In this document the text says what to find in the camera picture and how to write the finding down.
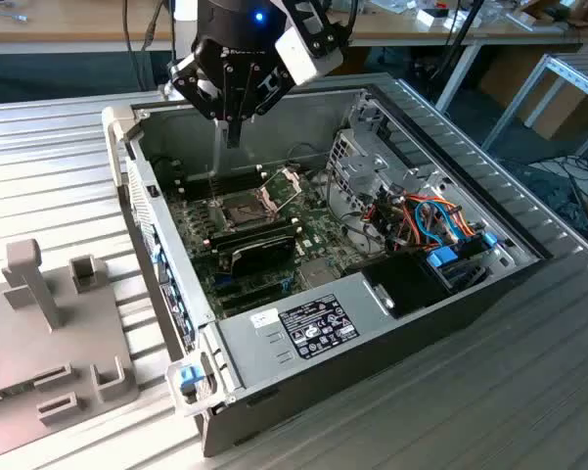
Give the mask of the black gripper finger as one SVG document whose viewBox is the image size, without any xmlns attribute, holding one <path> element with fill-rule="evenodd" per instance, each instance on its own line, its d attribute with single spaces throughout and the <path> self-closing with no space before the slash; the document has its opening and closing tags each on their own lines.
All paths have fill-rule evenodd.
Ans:
<svg viewBox="0 0 588 470">
<path fill-rule="evenodd" d="M 251 64 L 246 87 L 236 118 L 236 146 L 241 143 L 243 123 L 255 115 L 270 111 L 292 88 L 294 80 L 284 64 L 269 69 L 266 65 Z"/>
<path fill-rule="evenodd" d="M 170 82 L 205 118 L 225 126 L 226 147 L 240 146 L 240 118 L 235 93 L 227 88 L 228 72 L 223 72 L 223 83 L 216 85 L 200 67 L 193 54 L 169 68 Z"/>
</svg>

